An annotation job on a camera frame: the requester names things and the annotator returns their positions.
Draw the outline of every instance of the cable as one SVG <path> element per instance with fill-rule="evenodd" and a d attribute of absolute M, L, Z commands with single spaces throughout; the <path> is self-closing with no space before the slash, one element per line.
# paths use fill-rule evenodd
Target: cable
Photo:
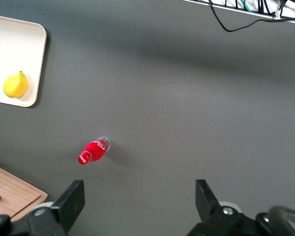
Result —
<path fill-rule="evenodd" d="M 246 4 L 246 0 L 241 0 L 241 3 L 244 5 L 244 9 L 246 9 L 246 10 L 249 11 L 249 12 L 252 12 L 252 11 L 250 10 L 250 8 L 247 6 L 247 4 Z"/>
<path fill-rule="evenodd" d="M 243 27 L 240 27 L 240 28 L 237 28 L 237 29 L 227 29 L 223 23 L 221 22 L 221 20 L 218 18 L 215 10 L 214 10 L 214 7 L 213 7 L 213 3 L 211 0 L 208 0 L 209 1 L 209 6 L 213 12 L 213 15 L 215 16 L 215 18 L 217 19 L 218 23 L 221 25 L 221 27 L 223 28 L 223 30 L 225 30 L 226 32 L 235 32 L 235 31 L 238 31 L 238 30 L 241 30 L 241 29 L 244 29 L 244 28 L 247 28 L 249 26 L 252 26 L 253 24 L 259 22 L 259 21 L 263 21 L 263 22 L 270 22 L 270 23 L 274 23 L 274 22 L 286 22 L 286 21 L 292 21 L 292 20 L 295 20 L 295 18 L 290 18 L 290 19 L 282 19 L 282 20 L 264 20 L 264 19 L 259 19 L 259 20 L 256 20 L 254 21 L 253 23 L 247 25 L 247 26 L 243 26 Z"/>
<path fill-rule="evenodd" d="M 264 2 L 262 0 L 258 0 L 258 13 L 264 12 Z"/>
<path fill-rule="evenodd" d="M 280 18 L 282 18 L 282 13 L 283 13 L 283 8 L 285 7 L 285 4 L 288 0 L 280 0 L 281 4 L 280 4 L 280 8 L 278 9 L 281 10 L 281 13 L 280 13 Z"/>
<path fill-rule="evenodd" d="M 270 11 L 269 11 L 269 8 L 268 8 L 268 6 L 267 6 L 267 2 L 266 2 L 266 0 L 264 0 L 264 3 L 265 3 L 266 11 L 267 11 L 268 15 L 270 15 Z"/>

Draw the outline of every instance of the coca-cola logo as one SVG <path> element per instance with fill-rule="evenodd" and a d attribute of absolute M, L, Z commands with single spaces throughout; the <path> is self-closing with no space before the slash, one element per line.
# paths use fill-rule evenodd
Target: coca-cola logo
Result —
<path fill-rule="evenodd" d="M 83 163 L 87 163 L 87 161 L 83 158 L 82 155 L 79 156 L 80 160 L 83 161 Z"/>
<path fill-rule="evenodd" d="M 105 150 L 105 146 L 100 141 L 94 141 L 94 143 L 97 143 L 101 149 Z"/>

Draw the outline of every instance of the bottle label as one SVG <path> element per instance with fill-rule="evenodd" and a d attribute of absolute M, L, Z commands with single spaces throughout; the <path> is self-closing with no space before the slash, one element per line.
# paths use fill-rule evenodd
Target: bottle label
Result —
<path fill-rule="evenodd" d="M 106 147 L 98 140 L 93 141 L 92 143 L 96 143 L 101 149 L 105 150 Z"/>

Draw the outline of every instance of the lemon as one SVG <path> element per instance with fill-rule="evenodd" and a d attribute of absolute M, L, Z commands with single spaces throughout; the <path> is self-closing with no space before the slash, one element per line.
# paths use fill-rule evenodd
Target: lemon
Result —
<path fill-rule="evenodd" d="M 22 71 L 14 75 L 8 76 L 3 84 L 3 92 L 8 97 L 17 98 L 22 97 L 28 89 L 29 82 Z"/>

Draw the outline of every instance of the red bottle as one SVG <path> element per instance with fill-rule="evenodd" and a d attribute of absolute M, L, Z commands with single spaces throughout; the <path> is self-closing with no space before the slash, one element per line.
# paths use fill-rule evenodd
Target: red bottle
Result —
<path fill-rule="evenodd" d="M 78 157 L 78 161 L 82 165 L 86 165 L 91 161 L 99 160 L 111 147 L 111 142 L 106 137 L 100 137 L 85 146 Z"/>

